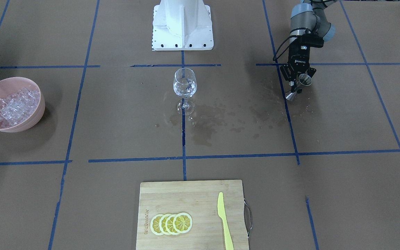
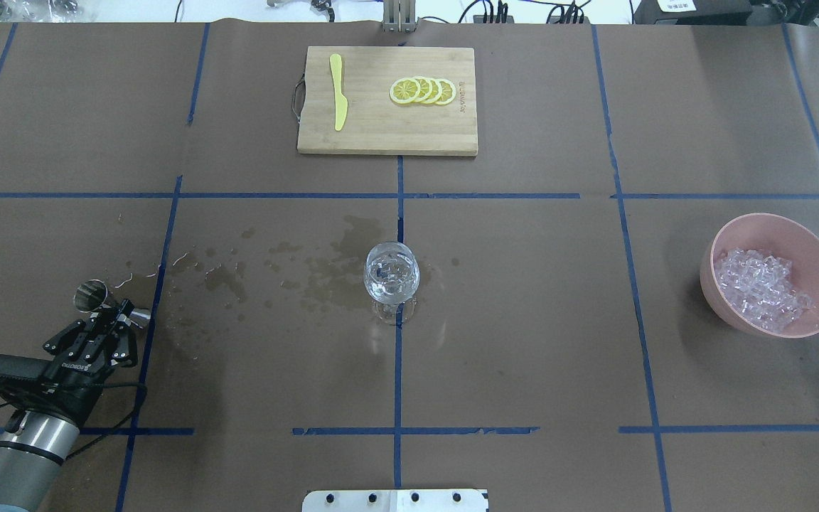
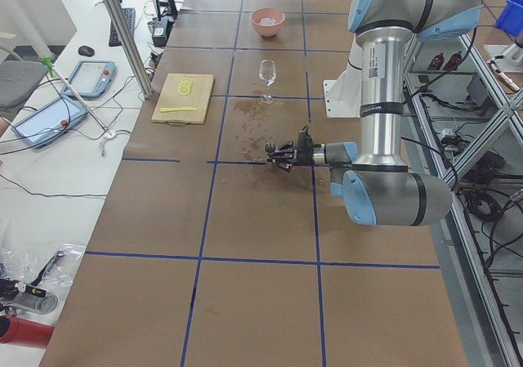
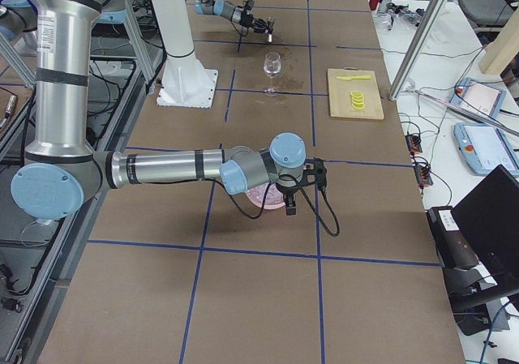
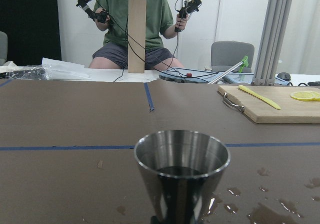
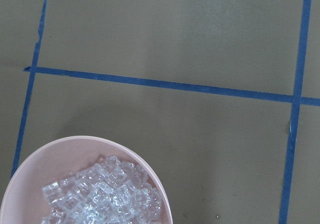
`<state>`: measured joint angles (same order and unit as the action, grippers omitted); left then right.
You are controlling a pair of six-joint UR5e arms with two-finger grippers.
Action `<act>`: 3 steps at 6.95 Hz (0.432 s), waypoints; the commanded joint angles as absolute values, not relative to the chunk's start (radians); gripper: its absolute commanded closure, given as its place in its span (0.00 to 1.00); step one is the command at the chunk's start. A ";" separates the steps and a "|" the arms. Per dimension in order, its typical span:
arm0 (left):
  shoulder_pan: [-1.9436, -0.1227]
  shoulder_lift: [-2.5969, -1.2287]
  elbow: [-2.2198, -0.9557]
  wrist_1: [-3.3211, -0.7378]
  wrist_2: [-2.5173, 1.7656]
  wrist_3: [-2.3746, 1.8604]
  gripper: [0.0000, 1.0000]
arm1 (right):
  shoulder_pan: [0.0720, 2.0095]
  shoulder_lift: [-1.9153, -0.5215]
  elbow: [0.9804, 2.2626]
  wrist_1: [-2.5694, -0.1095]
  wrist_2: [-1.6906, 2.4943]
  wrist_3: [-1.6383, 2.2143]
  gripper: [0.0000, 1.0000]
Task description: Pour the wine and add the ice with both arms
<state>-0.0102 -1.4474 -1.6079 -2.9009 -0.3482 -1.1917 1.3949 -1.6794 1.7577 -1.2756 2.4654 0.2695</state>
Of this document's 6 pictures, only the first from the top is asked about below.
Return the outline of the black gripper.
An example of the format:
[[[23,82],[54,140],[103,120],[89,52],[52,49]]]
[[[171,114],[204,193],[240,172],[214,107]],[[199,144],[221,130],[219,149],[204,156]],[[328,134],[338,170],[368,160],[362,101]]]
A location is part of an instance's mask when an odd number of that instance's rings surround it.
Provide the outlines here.
[[[296,82],[296,73],[294,70],[308,70],[310,67],[310,46],[301,44],[291,44],[289,46],[288,64],[280,66],[280,72],[283,78],[294,86]]]

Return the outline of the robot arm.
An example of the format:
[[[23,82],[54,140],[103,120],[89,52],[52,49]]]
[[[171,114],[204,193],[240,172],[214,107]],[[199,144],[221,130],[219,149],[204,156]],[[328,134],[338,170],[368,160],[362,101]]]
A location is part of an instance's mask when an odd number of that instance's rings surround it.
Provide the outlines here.
[[[287,63],[280,67],[283,77],[291,86],[291,92],[298,90],[300,78],[311,78],[316,72],[309,63],[311,48],[322,48],[334,37],[335,26],[327,20],[325,9],[336,2],[302,0],[293,7],[290,36],[287,38]]]

